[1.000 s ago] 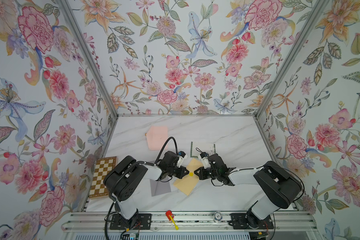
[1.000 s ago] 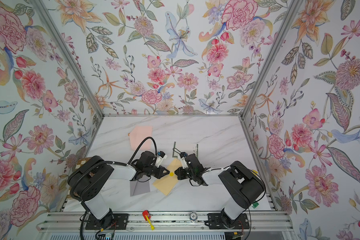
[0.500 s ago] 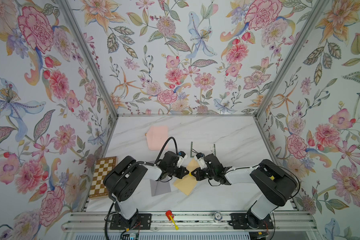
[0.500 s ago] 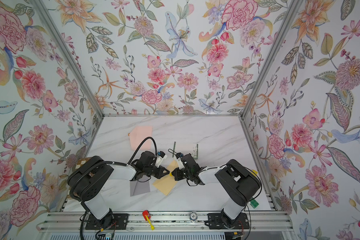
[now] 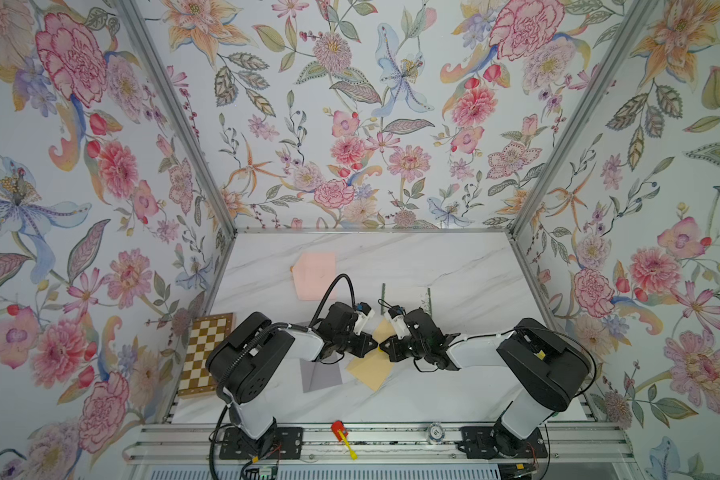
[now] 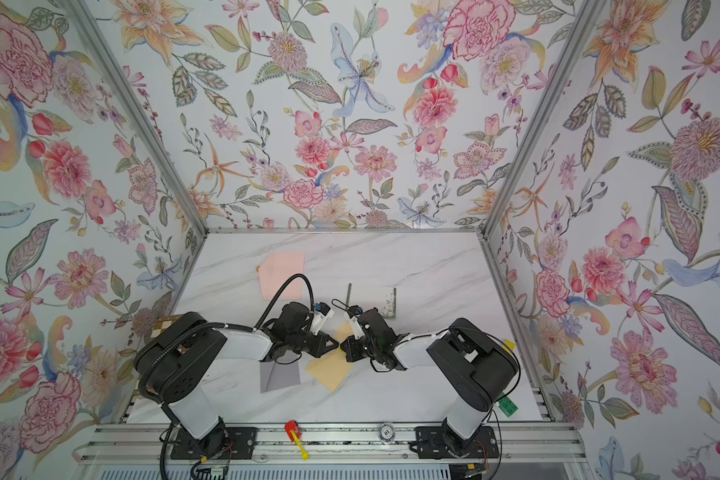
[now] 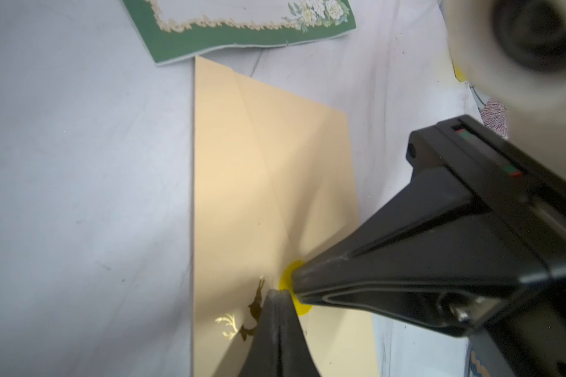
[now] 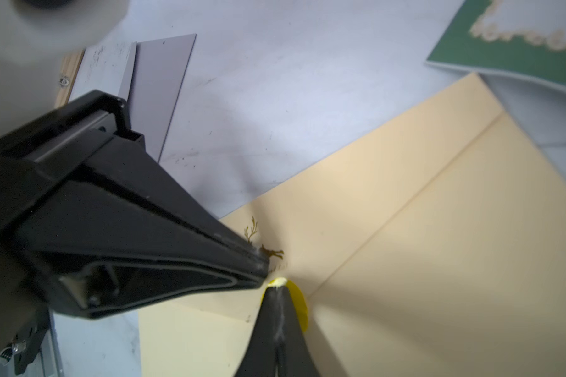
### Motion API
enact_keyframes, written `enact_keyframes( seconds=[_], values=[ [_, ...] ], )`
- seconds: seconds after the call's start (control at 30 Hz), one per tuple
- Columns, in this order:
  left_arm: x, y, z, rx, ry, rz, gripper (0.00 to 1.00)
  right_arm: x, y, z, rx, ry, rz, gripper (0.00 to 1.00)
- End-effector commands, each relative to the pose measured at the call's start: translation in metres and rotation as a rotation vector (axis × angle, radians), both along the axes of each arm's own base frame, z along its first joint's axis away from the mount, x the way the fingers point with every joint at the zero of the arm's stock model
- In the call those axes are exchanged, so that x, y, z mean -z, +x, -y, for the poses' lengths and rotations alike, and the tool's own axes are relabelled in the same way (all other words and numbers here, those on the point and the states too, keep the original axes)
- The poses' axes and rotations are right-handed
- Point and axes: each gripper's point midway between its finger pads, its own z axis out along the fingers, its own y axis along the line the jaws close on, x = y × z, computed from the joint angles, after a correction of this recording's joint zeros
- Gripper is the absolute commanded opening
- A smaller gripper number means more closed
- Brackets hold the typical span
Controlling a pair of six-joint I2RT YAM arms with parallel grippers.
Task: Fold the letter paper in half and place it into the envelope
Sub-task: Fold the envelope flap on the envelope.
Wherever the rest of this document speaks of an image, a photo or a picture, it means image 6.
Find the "yellow envelope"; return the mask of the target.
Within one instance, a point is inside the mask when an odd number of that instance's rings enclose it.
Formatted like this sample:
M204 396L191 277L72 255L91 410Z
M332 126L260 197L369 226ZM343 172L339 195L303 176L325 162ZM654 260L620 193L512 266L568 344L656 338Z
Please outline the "yellow envelope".
M312 360L305 372L311 375L329 391L335 392L352 370L352 364L346 360L346 353L337 348Z

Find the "grey lavender envelope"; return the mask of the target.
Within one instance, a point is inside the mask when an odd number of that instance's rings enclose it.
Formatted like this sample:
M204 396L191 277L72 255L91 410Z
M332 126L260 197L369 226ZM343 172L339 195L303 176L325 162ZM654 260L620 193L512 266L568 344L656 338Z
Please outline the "grey lavender envelope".
M259 364L260 392L266 393L301 383L299 358Z

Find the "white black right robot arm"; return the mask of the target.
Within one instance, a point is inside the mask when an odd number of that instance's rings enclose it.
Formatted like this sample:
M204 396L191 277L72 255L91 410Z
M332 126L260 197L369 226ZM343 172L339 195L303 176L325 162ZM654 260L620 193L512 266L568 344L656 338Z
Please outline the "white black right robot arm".
M436 333L398 335L376 308L351 306L345 312L352 335L340 348L348 362L367 359L378 373L439 369L457 394L443 421L443 438L458 448L473 441L493 407L521 378L517 356L465 318Z

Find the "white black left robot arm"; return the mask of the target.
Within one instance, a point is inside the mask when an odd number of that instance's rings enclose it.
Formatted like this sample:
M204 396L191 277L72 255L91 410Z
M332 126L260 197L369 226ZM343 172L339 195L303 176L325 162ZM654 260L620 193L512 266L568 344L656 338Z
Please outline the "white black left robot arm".
M339 347L322 331L332 316L324 302L314 307L290 302L278 317L259 327L209 322L189 312L136 354L138 391L190 438L216 441L225 424L200 386L213 364L220 360L287 363L303 354L320 358Z

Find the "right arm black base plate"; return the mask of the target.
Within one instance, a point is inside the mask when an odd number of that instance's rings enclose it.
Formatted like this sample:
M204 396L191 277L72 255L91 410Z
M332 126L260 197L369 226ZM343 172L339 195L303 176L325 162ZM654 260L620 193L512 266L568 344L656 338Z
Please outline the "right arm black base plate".
M499 442L494 429L480 426L468 439L462 439L445 425L418 426L409 449L419 459L498 459Z

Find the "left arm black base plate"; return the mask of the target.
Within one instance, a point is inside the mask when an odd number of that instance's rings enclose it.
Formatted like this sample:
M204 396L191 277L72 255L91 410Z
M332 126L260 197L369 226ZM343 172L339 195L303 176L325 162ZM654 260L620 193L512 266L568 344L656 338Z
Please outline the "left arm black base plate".
M231 459L251 460L258 429L255 427L217 426L198 440L180 427L170 451L171 460Z

